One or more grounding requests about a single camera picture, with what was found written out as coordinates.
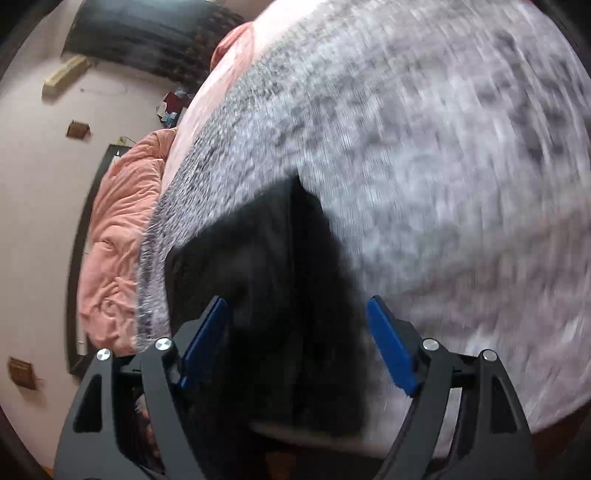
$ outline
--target black cloth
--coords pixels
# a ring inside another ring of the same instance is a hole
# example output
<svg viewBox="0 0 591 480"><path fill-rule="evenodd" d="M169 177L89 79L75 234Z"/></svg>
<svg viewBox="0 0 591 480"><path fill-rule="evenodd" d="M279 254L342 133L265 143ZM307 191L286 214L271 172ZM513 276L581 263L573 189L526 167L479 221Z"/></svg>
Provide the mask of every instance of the black cloth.
<svg viewBox="0 0 591 480"><path fill-rule="evenodd" d="M165 283L173 333L214 295L233 308L211 384L196 394L202 415L361 430L361 323L320 202L298 177L172 250Z"/></svg>

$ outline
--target black clothing item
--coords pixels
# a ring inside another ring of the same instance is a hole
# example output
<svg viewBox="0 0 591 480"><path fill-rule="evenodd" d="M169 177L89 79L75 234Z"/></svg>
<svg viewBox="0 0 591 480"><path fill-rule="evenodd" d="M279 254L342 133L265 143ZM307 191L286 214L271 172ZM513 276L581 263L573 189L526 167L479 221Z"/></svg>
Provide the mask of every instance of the black clothing item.
<svg viewBox="0 0 591 480"><path fill-rule="evenodd" d="M170 325L198 318L214 295L233 322L196 411L339 436L363 424L363 358L349 284L320 202L281 181L168 254Z"/></svg>

